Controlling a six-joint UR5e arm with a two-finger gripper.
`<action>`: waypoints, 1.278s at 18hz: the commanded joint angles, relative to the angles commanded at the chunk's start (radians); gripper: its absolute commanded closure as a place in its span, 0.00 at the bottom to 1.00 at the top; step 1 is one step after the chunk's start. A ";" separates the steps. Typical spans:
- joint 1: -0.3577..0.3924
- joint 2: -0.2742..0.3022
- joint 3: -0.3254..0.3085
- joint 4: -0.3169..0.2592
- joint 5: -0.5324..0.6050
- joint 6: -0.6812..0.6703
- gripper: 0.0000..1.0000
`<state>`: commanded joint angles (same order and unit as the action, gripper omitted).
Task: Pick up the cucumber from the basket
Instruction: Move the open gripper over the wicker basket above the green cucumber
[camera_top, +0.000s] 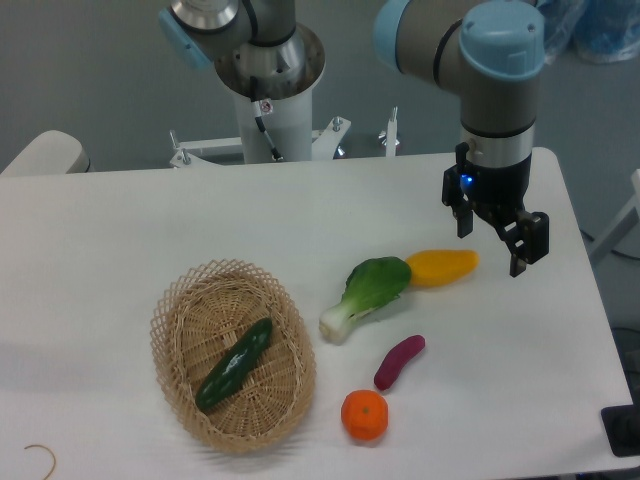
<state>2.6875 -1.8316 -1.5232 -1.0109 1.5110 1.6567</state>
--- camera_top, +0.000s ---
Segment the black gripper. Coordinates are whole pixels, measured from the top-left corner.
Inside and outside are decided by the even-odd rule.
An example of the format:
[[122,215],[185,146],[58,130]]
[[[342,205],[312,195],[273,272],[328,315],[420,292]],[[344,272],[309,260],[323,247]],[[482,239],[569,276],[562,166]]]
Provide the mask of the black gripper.
[[469,142],[455,147],[455,164],[443,176],[442,203],[452,210],[458,238],[473,232],[474,216],[491,225],[510,252],[509,274],[517,277],[549,253],[549,216],[524,207],[531,156],[490,168],[472,163],[470,152]]

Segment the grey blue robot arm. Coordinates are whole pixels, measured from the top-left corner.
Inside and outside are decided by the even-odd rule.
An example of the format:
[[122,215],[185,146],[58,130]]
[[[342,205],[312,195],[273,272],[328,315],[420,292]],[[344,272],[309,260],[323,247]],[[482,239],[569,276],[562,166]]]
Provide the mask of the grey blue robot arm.
[[[173,1],[158,16],[177,54],[213,67],[231,93],[248,163],[331,157],[312,134],[311,95],[325,68],[319,38],[291,1]],[[475,219],[506,244],[510,273],[549,251],[549,220],[529,212],[529,184],[544,52],[544,19],[532,1],[389,1],[373,28],[389,68],[460,100],[461,140],[443,178],[442,201],[459,237]]]

